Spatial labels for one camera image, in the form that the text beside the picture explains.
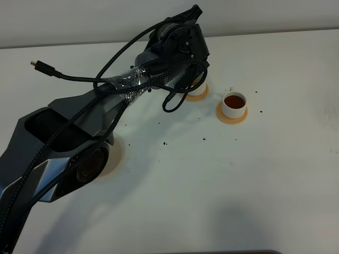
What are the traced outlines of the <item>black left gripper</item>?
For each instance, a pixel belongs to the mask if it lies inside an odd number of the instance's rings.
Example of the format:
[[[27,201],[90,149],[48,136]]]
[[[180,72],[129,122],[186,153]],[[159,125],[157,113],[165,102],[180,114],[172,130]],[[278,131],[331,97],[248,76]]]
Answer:
[[[172,17],[168,17],[160,25],[156,26],[154,31],[149,35],[149,39],[162,40],[165,38],[166,33],[170,29],[181,23],[196,21],[202,13],[202,9],[197,4],[195,4],[187,11]]]

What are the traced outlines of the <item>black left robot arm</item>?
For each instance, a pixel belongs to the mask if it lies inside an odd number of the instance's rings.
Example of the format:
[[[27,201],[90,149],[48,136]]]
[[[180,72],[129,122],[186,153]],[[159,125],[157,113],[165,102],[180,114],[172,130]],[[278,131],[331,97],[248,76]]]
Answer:
[[[197,23],[201,8],[166,18],[146,29],[144,51],[120,75],[67,76],[37,61],[35,70],[63,80],[92,83],[83,95],[56,99],[22,118],[1,155],[1,253],[12,253],[32,207],[53,202],[93,181],[103,171],[113,131],[143,93],[187,97],[207,76],[209,51]]]

